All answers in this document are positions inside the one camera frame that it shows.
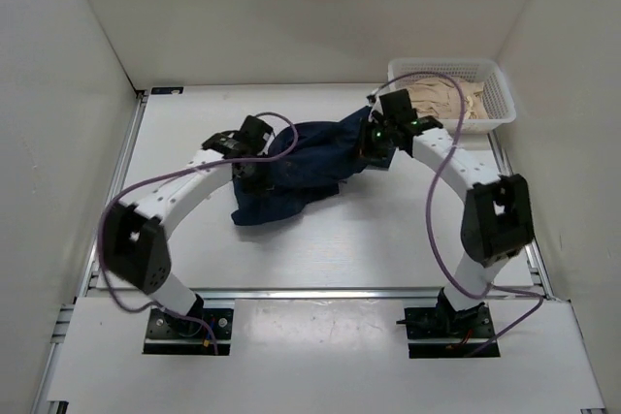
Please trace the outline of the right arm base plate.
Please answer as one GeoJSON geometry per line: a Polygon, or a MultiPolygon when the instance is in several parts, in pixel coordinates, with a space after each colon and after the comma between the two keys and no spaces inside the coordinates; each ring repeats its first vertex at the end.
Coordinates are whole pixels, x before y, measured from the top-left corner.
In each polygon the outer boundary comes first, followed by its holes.
{"type": "Polygon", "coordinates": [[[462,323],[447,327],[435,307],[406,307],[404,316],[396,321],[404,326],[412,360],[447,360],[463,358],[499,358],[498,343],[485,343],[496,336],[487,305],[480,305],[462,323]]]}

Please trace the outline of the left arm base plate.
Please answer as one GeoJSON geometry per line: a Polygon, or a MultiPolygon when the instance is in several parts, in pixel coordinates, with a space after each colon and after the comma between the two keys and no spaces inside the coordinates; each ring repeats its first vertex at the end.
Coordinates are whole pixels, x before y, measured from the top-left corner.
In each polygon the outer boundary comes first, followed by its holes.
{"type": "Polygon", "coordinates": [[[229,356],[234,324],[233,307],[206,306],[201,324],[176,319],[157,307],[148,315],[143,353],[157,356],[229,356]]]}

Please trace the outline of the dark blue denim trousers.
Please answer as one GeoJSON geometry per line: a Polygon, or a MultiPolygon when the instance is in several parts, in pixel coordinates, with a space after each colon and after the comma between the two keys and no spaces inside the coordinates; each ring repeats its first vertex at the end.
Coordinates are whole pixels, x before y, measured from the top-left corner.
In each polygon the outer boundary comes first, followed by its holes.
{"type": "Polygon", "coordinates": [[[234,181],[238,208],[231,213],[237,226],[257,226],[291,218],[311,203],[336,196],[340,183],[367,168],[387,169],[395,151],[375,161],[358,155],[363,107],[340,121],[310,121],[296,125],[294,149],[276,162],[260,164],[267,171],[268,189],[254,194],[242,180],[234,181]]]}

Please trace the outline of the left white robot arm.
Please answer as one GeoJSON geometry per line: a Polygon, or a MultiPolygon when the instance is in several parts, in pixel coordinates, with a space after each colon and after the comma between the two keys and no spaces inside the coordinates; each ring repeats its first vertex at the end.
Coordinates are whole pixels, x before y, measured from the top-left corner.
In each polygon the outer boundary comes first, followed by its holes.
{"type": "Polygon", "coordinates": [[[102,215],[97,252],[105,283],[114,275],[141,291],[182,336],[202,329],[204,302],[173,274],[169,237],[212,193],[271,160],[265,150],[274,130],[265,116],[249,115],[240,129],[212,135],[183,169],[129,186],[102,215]]]}

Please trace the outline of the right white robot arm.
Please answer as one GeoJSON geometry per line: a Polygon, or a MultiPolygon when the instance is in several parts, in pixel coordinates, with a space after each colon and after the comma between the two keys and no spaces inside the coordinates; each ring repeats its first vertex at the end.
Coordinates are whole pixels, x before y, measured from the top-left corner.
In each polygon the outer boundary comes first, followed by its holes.
{"type": "Polygon", "coordinates": [[[425,212],[432,212],[439,182],[463,204],[460,241],[464,254],[455,271],[437,262],[447,283],[438,295],[428,326],[456,336],[472,327],[494,281],[509,261],[534,239],[527,180],[500,175],[457,143],[432,116],[420,116],[405,90],[368,97],[369,115],[361,125],[360,154],[372,161],[393,149],[433,171],[425,212]]]}

